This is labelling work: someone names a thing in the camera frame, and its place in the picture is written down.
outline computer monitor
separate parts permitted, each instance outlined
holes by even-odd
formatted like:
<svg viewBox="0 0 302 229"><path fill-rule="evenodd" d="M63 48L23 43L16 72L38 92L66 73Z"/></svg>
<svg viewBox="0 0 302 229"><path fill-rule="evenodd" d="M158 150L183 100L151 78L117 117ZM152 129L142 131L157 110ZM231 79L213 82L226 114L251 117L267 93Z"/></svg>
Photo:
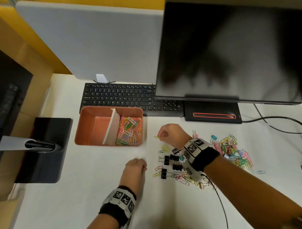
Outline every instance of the computer monitor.
<svg viewBox="0 0 302 229"><path fill-rule="evenodd" d="M302 10L167 2L156 96L302 102Z"/></svg>

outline wristband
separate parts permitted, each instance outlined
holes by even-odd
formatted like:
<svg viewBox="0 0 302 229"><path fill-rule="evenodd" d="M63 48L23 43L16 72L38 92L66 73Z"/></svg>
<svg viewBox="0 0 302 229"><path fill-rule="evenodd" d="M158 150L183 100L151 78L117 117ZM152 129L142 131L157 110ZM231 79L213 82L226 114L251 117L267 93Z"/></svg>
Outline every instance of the wristband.
<svg viewBox="0 0 302 229"><path fill-rule="evenodd" d="M119 227L124 226L131 216L136 203L136 195L126 186L119 186L103 201L99 214L115 218Z"/></svg>
<svg viewBox="0 0 302 229"><path fill-rule="evenodd" d="M220 155L212 147L212 144L201 138L193 138L185 144L182 153L193 169L203 172L205 166Z"/></svg>

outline monitor stand base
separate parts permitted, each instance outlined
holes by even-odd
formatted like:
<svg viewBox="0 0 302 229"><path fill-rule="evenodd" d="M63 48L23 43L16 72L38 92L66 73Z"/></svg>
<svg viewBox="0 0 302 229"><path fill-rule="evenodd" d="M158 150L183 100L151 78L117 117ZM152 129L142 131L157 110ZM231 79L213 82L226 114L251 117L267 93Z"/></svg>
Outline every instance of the monitor stand base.
<svg viewBox="0 0 302 229"><path fill-rule="evenodd" d="M186 121L241 124L238 103L184 101Z"/></svg>

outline red rectangle on monitor base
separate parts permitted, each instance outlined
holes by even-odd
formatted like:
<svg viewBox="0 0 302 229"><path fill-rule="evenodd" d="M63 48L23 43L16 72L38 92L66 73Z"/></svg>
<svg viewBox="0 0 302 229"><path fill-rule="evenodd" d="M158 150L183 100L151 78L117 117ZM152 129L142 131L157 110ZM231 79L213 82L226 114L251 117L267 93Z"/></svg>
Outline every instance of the red rectangle on monitor base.
<svg viewBox="0 0 302 229"><path fill-rule="evenodd" d="M211 114L211 113L193 113L193 117L198 118L226 118L226 119L236 119L234 114Z"/></svg>

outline white desk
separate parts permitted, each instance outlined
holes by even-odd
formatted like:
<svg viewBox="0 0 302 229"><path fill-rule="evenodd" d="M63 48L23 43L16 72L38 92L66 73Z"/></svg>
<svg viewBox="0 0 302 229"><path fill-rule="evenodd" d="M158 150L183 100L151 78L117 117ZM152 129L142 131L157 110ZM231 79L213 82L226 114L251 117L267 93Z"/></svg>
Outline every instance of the white desk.
<svg viewBox="0 0 302 229"><path fill-rule="evenodd" d="M54 75L42 117L72 118L73 125L61 179L56 184L27 184L15 229L84 229L97 215L102 201L117 187L125 163L135 157L148 164L143 198L132 217L130 228L226 228L219 199L211 188L200 190L175 179L153 178L162 143L154 138L160 127L178 123L185 131L193 129L201 138L211 134L222 139L237 137L254 163L257 177L302 205L302 142L299 135L283 134L263 121L248 124L185 122L184 118L145 117L145 140L139 148L77 146L74 143L84 83L71 75ZM264 116L279 115L301 120L302 106L259 105ZM241 115L258 118L252 104L239 104ZM288 120L270 120L277 128L295 132ZM264 170L266 174L257 174ZM229 228L251 228L231 203L218 191L228 217Z"/></svg>

